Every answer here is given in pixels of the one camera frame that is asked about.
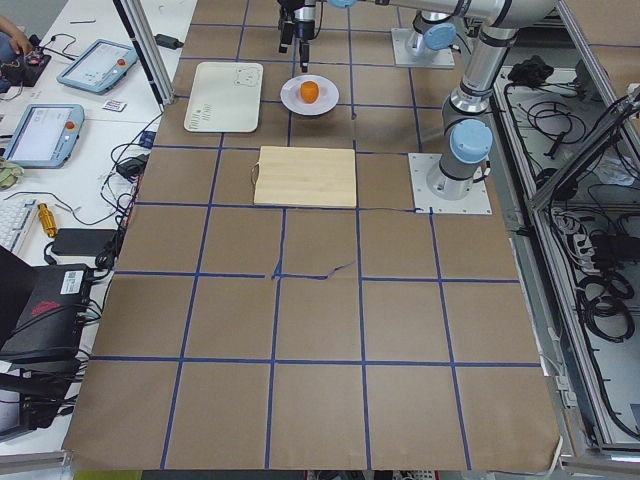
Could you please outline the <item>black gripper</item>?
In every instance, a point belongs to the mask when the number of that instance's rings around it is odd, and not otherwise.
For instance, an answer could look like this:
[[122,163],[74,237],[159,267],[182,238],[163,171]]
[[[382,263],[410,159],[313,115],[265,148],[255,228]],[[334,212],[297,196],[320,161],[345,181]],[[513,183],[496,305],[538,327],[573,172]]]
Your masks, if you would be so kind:
[[300,42],[300,68],[309,68],[309,42],[316,37],[316,0],[278,0],[279,53],[286,53],[293,39]]

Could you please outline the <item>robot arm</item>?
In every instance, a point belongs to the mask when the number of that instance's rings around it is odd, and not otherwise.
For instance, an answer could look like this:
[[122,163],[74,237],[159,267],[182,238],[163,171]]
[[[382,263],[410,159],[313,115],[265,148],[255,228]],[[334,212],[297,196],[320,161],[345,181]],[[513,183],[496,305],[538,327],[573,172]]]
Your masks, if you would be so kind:
[[443,109],[447,150],[427,174],[431,191],[446,200],[464,198],[490,153],[493,134],[482,121],[493,85],[520,29],[549,14],[554,1],[396,1],[396,6],[483,20],[465,73]]
[[[310,63],[310,43],[321,32],[324,6],[348,8],[354,1],[322,1],[316,15],[316,1],[279,0],[278,51],[287,53],[298,45],[299,65],[307,73]],[[451,16],[433,11],[417,10],[412,26],[391,30],[395,65],[404,68],[452,69],[455,66],[451,47],[458,38]]]

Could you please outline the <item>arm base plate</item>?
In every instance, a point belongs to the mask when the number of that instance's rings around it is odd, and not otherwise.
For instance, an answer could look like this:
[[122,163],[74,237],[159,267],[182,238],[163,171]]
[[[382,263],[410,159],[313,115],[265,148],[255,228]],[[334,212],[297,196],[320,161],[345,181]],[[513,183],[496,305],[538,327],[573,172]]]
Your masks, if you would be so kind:
[[453,180],[440,169],[441,154],[409,153],[414,210],[424,214],[491,215],[480,166],[466,180]]
[[397,67],[451,70],[455,60],[449,46],[434,50],[427,44],[426,36],[413,29],[391,30],[394,60]]

